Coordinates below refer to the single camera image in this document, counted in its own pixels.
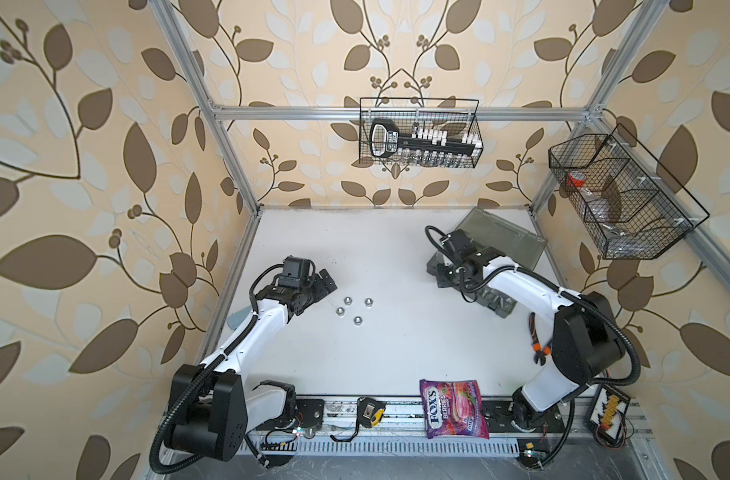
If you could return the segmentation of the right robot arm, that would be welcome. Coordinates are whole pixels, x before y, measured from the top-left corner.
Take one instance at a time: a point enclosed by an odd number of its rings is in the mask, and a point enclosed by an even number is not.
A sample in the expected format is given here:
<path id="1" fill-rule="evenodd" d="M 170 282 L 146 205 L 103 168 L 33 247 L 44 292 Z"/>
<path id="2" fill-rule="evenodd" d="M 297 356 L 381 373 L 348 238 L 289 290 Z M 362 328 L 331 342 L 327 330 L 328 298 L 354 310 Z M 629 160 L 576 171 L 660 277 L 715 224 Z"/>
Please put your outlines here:
<path id="1" fill-rule="evenodd" d="M 514 298 L 552 327 L 551 361 L 512 394 L 509 417 L 531 431 L 556 404 L 593 385 L 629 386 L 642 364 L 630 338 L 601 304 L 601 295 L 565 289 L 495 248 L 477 248 L 462 230 L 427 226 L 430 243 L 449 263 L 451 283 L 472 297 L 489 288 Z"/>

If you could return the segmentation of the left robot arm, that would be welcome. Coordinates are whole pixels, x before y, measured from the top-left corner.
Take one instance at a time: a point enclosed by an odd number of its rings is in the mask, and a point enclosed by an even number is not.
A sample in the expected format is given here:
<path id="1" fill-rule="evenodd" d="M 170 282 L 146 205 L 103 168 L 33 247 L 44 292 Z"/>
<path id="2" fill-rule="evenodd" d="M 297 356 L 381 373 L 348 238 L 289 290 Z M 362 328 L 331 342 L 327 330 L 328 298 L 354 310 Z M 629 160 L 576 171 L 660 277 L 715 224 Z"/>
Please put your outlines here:
<path id="1" fill-rule="evenodd" d="M 330 273 L 310 259 L 288 256 L 264 270 L 248 290 L 240 326 L 201 362 L 175 373 L 149 452 L 151 470 L 169 475 L 205 458 L 229 461 L 241 447 L 271 467 L 250 434 L 267 422 L 281 430 L 299 426 L 296 389 L 275 380 L 247 388 L 246 379 L 270 341 L 336 289 Z"/>

